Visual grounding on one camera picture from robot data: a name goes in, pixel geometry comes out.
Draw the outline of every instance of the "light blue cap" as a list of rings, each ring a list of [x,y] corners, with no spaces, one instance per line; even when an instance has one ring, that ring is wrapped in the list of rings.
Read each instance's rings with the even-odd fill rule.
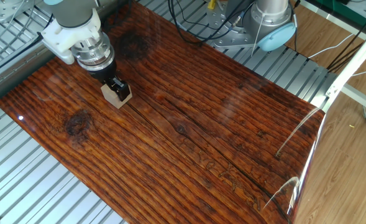
[[[290,22],[266,35],[257,45],[266,52],[275,50],[286,43],[295,32],[295,24]]]
[[[43,0],[46,4],[49,6],[54,6],[55,4],[58,4],[62,2],[63,0]]]

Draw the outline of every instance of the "varnished wooden board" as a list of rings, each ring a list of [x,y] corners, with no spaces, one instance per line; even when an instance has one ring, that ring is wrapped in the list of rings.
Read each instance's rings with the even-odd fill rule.
[[[137,4],[109,36],[134,96],[120,110],[57,58],[0,107],[129,223],[291,222],[294,184],[264,206],[303,174],[323,113],[276,156],[312,105]]]

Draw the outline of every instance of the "green object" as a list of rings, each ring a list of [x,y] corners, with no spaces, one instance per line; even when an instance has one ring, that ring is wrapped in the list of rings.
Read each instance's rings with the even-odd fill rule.
[[[349,25],[360,29],[366,23],[366,18],[349,9],[343,3],[336,0],[306,0],[332,16],[348,23]]]

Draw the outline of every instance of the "wooden block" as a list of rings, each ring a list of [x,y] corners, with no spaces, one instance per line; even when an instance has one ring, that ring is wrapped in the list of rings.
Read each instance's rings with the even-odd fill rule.
[[[126,102],[129,101],[129,99],[131,99],[133,97],[132,94],[132,90],[130,89],[129,86],[129,90],[130,90],[130,94],[129,96],[126,97],[126,99],[124,101],[121,101],[118,97],[118,95],[116,94],[116,92],[112,91],[107,84],[104,84],[101,87],[101,91],[103,93],[104,98],[112,105],[114,105],[117,109],[121,108]]]

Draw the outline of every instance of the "metal slotted table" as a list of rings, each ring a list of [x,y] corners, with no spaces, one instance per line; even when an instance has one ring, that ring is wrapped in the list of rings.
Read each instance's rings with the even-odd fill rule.
[[[141,0],[139,3],[172,21],[165,0]],[[187,20],[207,24],[206,2],[182,1],[181,6]],[[4,63],[12,54],[23,55],[21,49],[29,45],[36,37],[34,34],[46,24],[49,13],[45,10],[45,4],[37,3],[34,10],[42,14],[41,25],[29,27],[32,29],[29,38],[19,42],[19,45],[11,44],[13,47],[9,52],[0,54],[0,70],[11,70],[9,75],[21,72],[27,66],[39,66],[40,63],[34,60],[37,54],[51,55],[42,44],[38,44],[30,49],[31,53],[27,53],[23,60],[13,64]],[[178,6],[175,10],[179,23],[186,29],[203,36],[210,34],[211,30],[204,26],[184,22]],[[27,19],[27,14],[19,16],[17,20],[24,17]],[[3,45],[0,43],[0,49],[7,45],[3,39],[0,42],[5,42]],[[219,50],[320,108],[327,101],[325,92],[336,79],[335,74],[327,73],[325,68],[285,46],[273,52],[255,49],[253,57],[250,47]],[[6,88],[2,83],[4,78],[5,74],[0,73],[0,88]],[[124,220],[0,109],[0,222],[124,223]]]

